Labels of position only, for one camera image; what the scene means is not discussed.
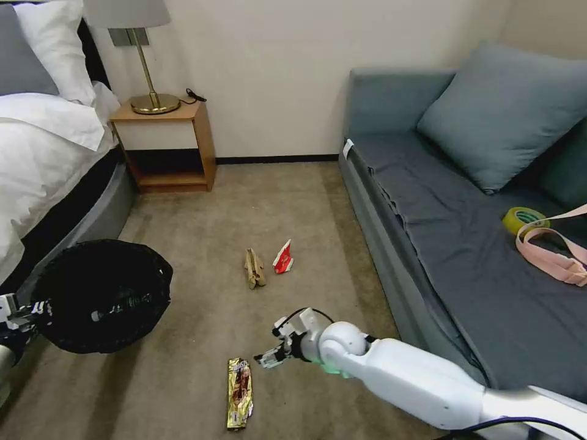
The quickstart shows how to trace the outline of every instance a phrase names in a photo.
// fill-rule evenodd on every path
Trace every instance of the tape roll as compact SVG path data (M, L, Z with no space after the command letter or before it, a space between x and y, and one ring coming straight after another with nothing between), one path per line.
M512 234L517 235L518 231L522 226L533 221L542 220L530 228L527 231L537 227L550 227L550 221L544 220L546 216L538 211L534 211L530 208L525 207L514 207L511 208L506 216L501 221L508 231Z

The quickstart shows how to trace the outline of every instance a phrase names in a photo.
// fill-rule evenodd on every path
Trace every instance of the trash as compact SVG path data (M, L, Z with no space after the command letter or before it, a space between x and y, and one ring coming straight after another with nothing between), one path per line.
M43 269L32 293L39 332L72 353L113 353L146 336L171 302L173 269L153 249L78 243Z
M289 272L294 264L294 259L290 254L292 245L292 240L287 240L287 243L283 245L277 257L275 257L275 261L273 261L273 269L275 269L276 274Z
M255 251L250 247L246 250L245 256L245 269L246 276L249 280L249 288L252 290L255 286L264 286L267 284L265 281L265 275L263 275L263 262L255 254Z
M237 431L246 427L253 414L253 381L251 366L246 359L228 360L228 415L226 428Z

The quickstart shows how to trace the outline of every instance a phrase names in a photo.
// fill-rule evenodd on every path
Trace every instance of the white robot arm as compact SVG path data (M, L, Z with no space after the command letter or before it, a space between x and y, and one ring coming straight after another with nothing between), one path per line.
M440 429L466 430L518 417L556 439L587 437L587 405L533 386L488 389L458 365L399 340L373 339L342 321L324 327L314 309L278 320L273 334L283 342L255 357L261 366L272 368L287 358L321 364L361 380L381 399Z

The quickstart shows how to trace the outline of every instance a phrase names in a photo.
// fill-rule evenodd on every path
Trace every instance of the carpet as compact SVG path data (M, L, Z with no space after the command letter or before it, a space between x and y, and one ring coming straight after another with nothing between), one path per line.
M291 272L271 262L292 239ZM336 163L220 166L210 193L138 199L121 240L174 267L172 303L154 331L110 355L75 355L39 338L13 369L0 438L429 439L433 428L361 383L289 361L253 364L254 413L226 431L226 362L277 343L273 323L312 306L379 337L397 336ZM252 247L267 286L249 290Z

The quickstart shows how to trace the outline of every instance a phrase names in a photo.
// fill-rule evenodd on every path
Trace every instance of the baseboard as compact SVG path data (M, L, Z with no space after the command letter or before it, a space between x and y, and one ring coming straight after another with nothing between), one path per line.
M250 156L216 158L218 165L250 164L250 163L295 163L295 162L336 162L334 155L298 155L298 156Z

